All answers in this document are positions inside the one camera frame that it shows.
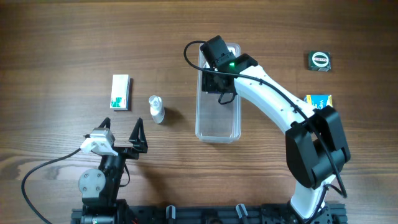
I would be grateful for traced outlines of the white green medicine box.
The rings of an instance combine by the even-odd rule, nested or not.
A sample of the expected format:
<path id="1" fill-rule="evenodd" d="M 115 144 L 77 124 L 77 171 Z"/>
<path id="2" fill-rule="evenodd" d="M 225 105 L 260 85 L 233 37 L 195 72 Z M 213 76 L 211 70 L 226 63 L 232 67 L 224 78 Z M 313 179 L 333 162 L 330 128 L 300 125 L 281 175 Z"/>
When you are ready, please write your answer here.
<path id="1" fill-rule="evenodd" d="M 112 110 L 128 110 L 130 77 L 128 74 L 113 75 L 110 108 Z"/>

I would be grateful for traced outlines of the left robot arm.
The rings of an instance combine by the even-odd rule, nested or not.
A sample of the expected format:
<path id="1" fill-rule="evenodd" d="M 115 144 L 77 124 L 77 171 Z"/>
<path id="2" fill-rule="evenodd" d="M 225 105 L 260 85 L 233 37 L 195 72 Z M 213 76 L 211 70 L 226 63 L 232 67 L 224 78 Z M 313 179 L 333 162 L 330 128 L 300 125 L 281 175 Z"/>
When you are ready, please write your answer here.
<path id="1" fill-rule="evenodd" d="M 72 223 L 138 223 L 125 199 L 118 199 L 121 183 L 128 173 L 126 160 L 138 160 L 140 153 L 148 150 L 143 120 L 139 118 L 129 137 L 130 147 L 115 146 L 110 130 L 110 119 L 105 118 L 99 127 L 85 136 L 80 149 L 101 156 L 96 169 L 85 171 L 78 181 L 83 207 L 71 214 Z"/>

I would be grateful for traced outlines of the white spray bottle clear cap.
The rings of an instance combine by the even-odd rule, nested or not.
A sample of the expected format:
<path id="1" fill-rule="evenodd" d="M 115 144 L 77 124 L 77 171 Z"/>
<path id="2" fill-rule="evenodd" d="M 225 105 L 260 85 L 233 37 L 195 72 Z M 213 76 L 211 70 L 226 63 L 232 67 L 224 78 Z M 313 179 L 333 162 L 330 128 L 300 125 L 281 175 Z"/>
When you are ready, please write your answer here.
<path id="1" fill-rule="evenodd" d="M 156 124 L 163 122 L 165 117 L 164 104 L 161 97 L 152 95 L 149 98 L 150 114 Z"/>

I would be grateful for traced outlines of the blue yellow lozenge box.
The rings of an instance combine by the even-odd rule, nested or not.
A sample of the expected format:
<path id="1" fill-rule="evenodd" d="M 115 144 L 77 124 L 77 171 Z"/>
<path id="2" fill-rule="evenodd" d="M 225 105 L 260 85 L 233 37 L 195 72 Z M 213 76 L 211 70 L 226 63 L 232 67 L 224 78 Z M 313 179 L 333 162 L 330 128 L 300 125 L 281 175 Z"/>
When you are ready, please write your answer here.
<path id="1" fill-rule="evenodd" d="M 333 106 L 331 95 L 306 95 L 304 97 L 304 102 L 320 110 L 326 106 Z"/>

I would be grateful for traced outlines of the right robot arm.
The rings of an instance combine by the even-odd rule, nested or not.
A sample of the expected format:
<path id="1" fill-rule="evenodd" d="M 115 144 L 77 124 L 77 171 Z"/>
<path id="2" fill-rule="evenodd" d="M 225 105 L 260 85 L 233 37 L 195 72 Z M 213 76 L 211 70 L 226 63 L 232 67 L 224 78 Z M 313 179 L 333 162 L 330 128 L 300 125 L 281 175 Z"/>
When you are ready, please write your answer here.
<path id="1" fill-rule="evenodd" d="M 331 188 L 347 196 L 340 172 L 351 154 L 337 110 L 317 109 L 297 98 L 247 54 L 204 53 L 203 58 L 205 92 L 247 99 L 284 133 L 287 166 L 296 180 L 289 207 L 298 221 L 313 222 Z"/>

